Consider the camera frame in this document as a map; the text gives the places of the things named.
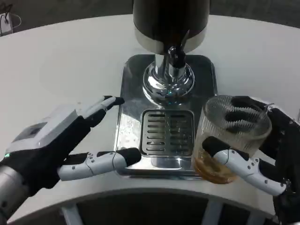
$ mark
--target stainless steel drip tray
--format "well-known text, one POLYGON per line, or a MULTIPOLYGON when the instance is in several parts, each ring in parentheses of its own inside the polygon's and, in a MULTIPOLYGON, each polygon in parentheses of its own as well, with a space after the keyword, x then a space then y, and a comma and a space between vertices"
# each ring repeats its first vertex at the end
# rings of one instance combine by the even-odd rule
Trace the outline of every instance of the stainless steel drip tray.
POLYGON ((203 103, 217 94, 214 67, 201 55, 187 55, 195 74, 188 96, 159 104, 143 92, 143 73, 154 55, 135 55, 125 64, 119 107, 115 150, 136 147, 140 162, 118 170, 121 175, 139 178, 199 179, 191 165, 195 128, 203 103))

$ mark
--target cable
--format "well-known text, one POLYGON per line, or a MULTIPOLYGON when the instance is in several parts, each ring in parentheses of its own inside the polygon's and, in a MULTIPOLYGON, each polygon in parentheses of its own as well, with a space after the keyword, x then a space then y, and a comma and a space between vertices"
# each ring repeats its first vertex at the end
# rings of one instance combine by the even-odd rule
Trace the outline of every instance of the cable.
POLYGON ((2 17, 4 17, 4 15, 1 15, 1 17, 0 17, 0 37, 2 36, 2 28, 1 28, 1 20, 2 20, 2 17))
POLYGON ((20 26, 21 24, 22 24, 22 19, 20 18, 20 16, 19 15, 17 15, 17 14, 14 14, 14 13, 10 13, 11 15, 14 15, 14 16, 16 16, 16 17, 18 17, 19 18, 19 20, 20 20, 20 23, 18 24, 18 25, 16 25, 16 26, 14 26, 13 27, 13 29, 14 28, 17 28, 18 26, 20 26))

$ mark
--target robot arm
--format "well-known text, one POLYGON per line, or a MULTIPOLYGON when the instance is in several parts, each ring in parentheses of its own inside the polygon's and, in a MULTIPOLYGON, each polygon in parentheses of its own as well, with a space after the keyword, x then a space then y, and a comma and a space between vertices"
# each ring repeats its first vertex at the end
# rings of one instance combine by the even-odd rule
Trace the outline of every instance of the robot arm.
POLYGON ((10 144, 0 162, 0 224, 41 188, 53 188, 59 180, 76 180, 130 166, 141 159, 138 149, 69 155, 104 118, 121 105, 120 97, 104 96, 76 110, 65 105, 24 129, 10 144))
MULTIPOLYGON (((250 97, 235 97, 237 107, 259 107, 272 122, 272 131, 260 150, 275 160, 275 165, 232 149, 215 137, 208 137, 202 147, 218 162, 229 167, 254 187, 273 196, 274 208, 282 224, 300 221, 300 125, 282 109, 250 97)), ((227 119, 247 120, 246 112, 234 112, 227 119)))

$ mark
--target ribbed glass cup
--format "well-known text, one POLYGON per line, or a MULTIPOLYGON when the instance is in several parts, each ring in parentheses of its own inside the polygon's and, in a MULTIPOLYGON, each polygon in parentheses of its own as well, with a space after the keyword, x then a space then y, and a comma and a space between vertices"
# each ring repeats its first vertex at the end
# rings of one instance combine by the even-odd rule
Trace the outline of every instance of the ribbed glass cup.
POLYGON ((253 106, 235 107, 232 105, 232 98, 233 96, 214 96, 203 105, 193 150, 192 163, 195 171, 204 179, 217 184, 230 183, 235 180, 236 175, 202 148, 202 142, 207 137, 214 136, 232 148, 252 156, 272 130, 271 121, 263 110, 254 109, 253 106), (227 121, 226 115, 235 111, 247 112, 249 121, 227 121))

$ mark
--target white table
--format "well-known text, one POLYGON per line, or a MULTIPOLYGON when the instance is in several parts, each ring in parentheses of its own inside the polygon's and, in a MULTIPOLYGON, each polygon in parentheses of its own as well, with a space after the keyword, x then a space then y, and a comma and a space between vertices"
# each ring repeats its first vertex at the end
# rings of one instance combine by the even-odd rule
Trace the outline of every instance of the white table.
MULTIPOLYGON (((101 95, 118 96, 124 63, 134 54, 148 53, 135 39, 132 15, 26 30, 1 37, 0 49, 2 155, 23 128, 47 116, 57 105, 101 95)), ((212 15, 203 44, 190 54, 203 54, 214 63, 219 94, 261 97, 296 117, 300 108, 299 52, 300 31, 296 28, 212 15)), ((75 152, 112 150, 116 120, 117 108, 113 108, 75 152)), ((126 179, 111 172, 43 189, 10 221, 112 190, 141 188, 210 195, 274 214, 271 196, 242 180, 214 185, 207 181, 126 179)))

